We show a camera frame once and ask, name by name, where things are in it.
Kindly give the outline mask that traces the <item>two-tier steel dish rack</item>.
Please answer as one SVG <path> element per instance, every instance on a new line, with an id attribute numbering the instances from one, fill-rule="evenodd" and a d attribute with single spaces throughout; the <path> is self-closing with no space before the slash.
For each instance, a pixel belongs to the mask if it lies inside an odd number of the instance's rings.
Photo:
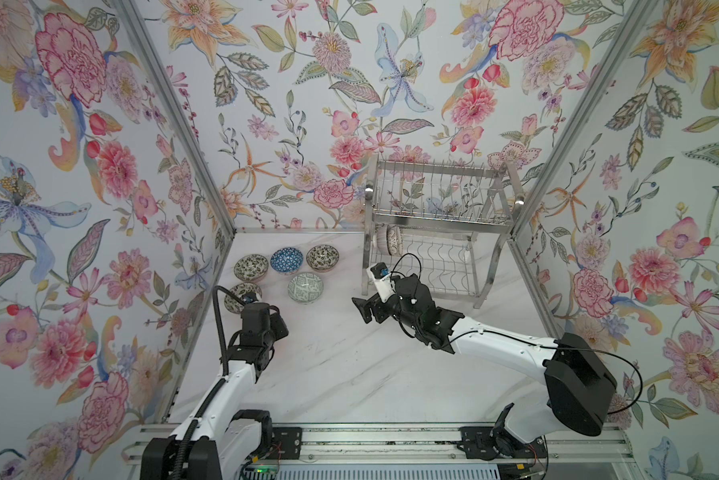
<path id="1" fill-rule="evenodd" d="M 525 190 L 513 160 L 475 165 L 375 155 L 363 200 L 363 268 L 385 262 L 395 271 L 417 274 L 437 298 L 481 308 L 525 204 Z M 377 251 L 375 231 L 381 224 L 401 228 L 403 255 Z"/>

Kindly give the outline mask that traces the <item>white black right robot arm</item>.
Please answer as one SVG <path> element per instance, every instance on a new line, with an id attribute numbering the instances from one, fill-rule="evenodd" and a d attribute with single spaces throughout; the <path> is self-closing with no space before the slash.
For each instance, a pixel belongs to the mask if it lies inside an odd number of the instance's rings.
<path id="1" fill-rule="evenodd" d="M 541 386 L 533 397 L 503 407 L 491 427 L 463 430 L 461 448 L 469 457 L 525 458 L 539 455 L 537 443 L 551 433 L 603 433 L 617 382 L 581 336 L 533 337 L 499 329 L 437 306 L 415 274 L 403 276 L 384 263 L 365 274 L 377 292 L 352 300 L 365 323 L 393 319 L 405 335 L 433 351 L 483 358 Z"/>

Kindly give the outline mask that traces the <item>pale green pattern bowl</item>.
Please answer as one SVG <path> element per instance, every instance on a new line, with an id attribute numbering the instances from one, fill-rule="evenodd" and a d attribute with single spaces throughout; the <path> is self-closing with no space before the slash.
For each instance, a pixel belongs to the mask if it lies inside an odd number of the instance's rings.
<path id="1" fill-rule="evenodd" d="M 319 300 L 324 291 L 320 276 L 310 272 L 299 273 L 289 281 L 287 293 L 298 304 L 309 304 Z"/>

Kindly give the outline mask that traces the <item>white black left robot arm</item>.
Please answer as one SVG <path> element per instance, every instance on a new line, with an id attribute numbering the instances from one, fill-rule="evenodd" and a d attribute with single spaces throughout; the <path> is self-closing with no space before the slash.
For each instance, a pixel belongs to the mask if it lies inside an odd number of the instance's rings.
<path id="1" fill-rule="evenodd" d="M 189 418 L 166 437 L 153 438 L 140 460 L 141 479 L 239 479 L 273 452 L 271 415 L 243 409 L 243 397 L 271 364 L 275 343 L 288 335 L 279 308 L 243 307 L 242 327 L 221 341 L 220 373 Z"/>

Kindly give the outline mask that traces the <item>brown mandala pattern bowl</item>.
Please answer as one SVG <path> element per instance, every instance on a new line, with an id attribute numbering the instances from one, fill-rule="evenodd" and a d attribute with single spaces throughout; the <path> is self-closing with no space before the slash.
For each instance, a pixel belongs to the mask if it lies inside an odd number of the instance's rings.
<path id="1" fill-rule="evenodd" d="M 393 257 L 403 255 L 403 234 L 398 225 L 387 226 L 387 252 Z"/>

